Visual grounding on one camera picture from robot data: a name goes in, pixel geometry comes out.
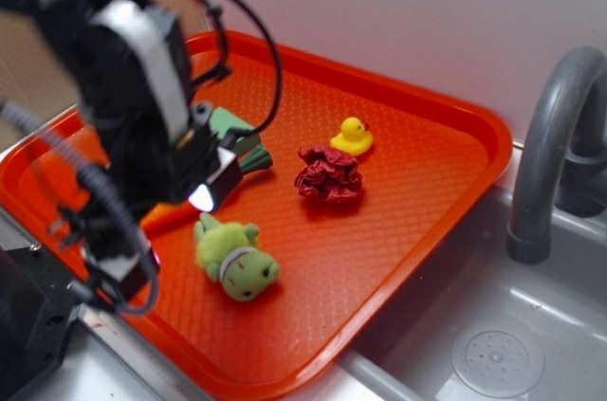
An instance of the sink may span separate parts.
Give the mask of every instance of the sink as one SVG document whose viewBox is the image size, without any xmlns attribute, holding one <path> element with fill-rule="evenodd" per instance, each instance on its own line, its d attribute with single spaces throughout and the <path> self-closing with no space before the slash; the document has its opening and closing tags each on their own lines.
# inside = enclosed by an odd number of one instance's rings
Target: sink
<svg viewBox="0 0 607 401">
<path fill-rule="evenodd" d="M 511 192 L 494 187 L 352 344 L 395 399 L 607 399 L 607 236 L 553 216 L 550 257 L 506 253 Z"/>
</svg>

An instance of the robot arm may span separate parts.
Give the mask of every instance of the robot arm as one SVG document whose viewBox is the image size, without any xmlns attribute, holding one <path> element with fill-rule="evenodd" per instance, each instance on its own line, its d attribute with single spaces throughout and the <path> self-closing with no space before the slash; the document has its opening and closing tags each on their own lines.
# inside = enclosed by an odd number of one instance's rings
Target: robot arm
<svg viewBox="0 0 607 401">
<path fill-rule="evenodd" d="M 0 0 L 0 9 L 32 17 L 77 81 L 81 112 L 111 161 L 100 174 L 134 222 L 158 202 L 180 203 L 210 180 L 218 206 L 240 182 L 235 155 L 209 126 L 211 106 L 190 106 L 192 71 L 175 14 L 149 0 Z M 226 68 L 207 76 L 221 80 Z M 116 226 L 103 196 L 93 191 L 82 210 L 63 213 L 72 240 L 84 240 L 92 275 L 74 282 L 73 292 L 113 311 L 156 275 L 157 265 L 149 247 L 137 250 L 125 238 L 128 229 Z"/>
</svg>

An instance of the white wall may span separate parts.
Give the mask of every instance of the white wall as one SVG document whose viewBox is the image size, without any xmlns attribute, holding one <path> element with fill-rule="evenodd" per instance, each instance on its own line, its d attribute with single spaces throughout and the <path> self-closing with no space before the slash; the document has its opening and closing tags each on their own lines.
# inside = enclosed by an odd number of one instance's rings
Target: white wall
<svg viewBox="0 0 607 401">
<path fill-rule="evenodd" d="M 607 0 L 247 1 L 278 42 L 485 105 L 518 140 L 569 48 L 607 52 Z"/>
</svg>

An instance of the red crumpled cloth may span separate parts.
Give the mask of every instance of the red crumpled cloth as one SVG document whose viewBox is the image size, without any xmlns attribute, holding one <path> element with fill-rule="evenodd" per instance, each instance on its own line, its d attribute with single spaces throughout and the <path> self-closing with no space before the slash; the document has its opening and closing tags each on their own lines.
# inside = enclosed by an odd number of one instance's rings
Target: red crumpled cloth
<svg viewBox="0 0 607 401">
<path fill-rule="evenodd" d="M 327 145 L 300 148 L 297 154 L 307 164 L 295 178 L 300 195 L 338 204 L 362 194 L 359 162 L 353 156 Z"/>
</svg>

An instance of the tray rim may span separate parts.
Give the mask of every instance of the tray rim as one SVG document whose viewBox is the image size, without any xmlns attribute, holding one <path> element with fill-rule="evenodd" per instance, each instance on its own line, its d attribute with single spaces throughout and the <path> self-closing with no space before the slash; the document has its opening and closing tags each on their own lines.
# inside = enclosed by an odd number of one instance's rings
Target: tray rim
<svg viewBox="0 0 607 401">
<path fill-rule="evenodd" d="M 258 38 L 247 34 L 229 31 L 230 50 L 235 55 L 252 58 L 264 64 L 271 64 L 266 45 Z M 211 33 L 202 33 L 189 38 L 186 44 L 191 56 L 214 50 L 214 38 Z M 140 334 L 148 339 L 157 349 L 169 358 L 181 371 L 190 377 L 202 390 L 213 396 L 227 399 L 256 400 L 284 396 L 301 387 L 303 384 L 318 378 L 326 370 L 340 352 L 356 337 L 361 329 L 377 314 L 385 304 L 408 279 L 415 269 L 433 252 L 433 249 L 447 236 L 453 227 L 464 217 L 481 196 L 490 188 L 493 182 L 506 169 L 512 153 L 512 137 L 506 125 L 488 109 L 477 104 L 436 93 L 405 82 L 389 79 L 375 73 L 364 71 L 353 66 L 340 64 L 300 50 L 279 46 L 285 71 L 299 74 L 313 81 L 322 81 L 326 85 L 335 86 L 343 91 L 362 95 L 365 99 L 390 105 L 398 110 L 438 122 L 476 138 L 487 151 L 487 165 L 470 187 L 456 200 L 451 208 L 439 218 L 432 229 L 412 249 L 411 256 L 398 264 L 382 285 L 365 301 L 351 318 L 345 322 L 339 331 L 329 338 L 321 350 L 313 355 L 298 371 L 285 378 L 256 385 L 226 382 L 226 375 L 214 364 L 207 361 L 204 368 L 197 359 L 201 353 L 183 352 L 184 348 L 192 348 L 192 344 L 171 329 L 164 319 L 154 323 L 150 317 L 137 319 L 126 318 Z M 365 90 L 374 89 L 371 99 L 365 96 Z M 397 97 L 406 94 L 408 100 Z M 51 121 L 49 126 L 68 136 L 82 127 L 80 118 L 76 118 L 76 109 L 65 113 L 63 118 Z M 0 204 L 4 205 L 22 225 L 48 246 L 52 241 L 46 237 L 46 229 L 37 225 L 31 219 L 31 209 L 21 204 L 17 197 L 9 192 L 8 181 L 14 178 L 9 172 L 11 162 L 23 158 L 24 150 L 31 148 L 36 153 L 47 150 L 40 148 L 39 137 L 33 136 L 20 142 L 5 159 L 0 162 Z M 71 251 L 66 258 L 70 268 L 77 275 L 83 275 L 84 270 L 78 269 L 82 261 L 76 251 Z"/>
</svg>

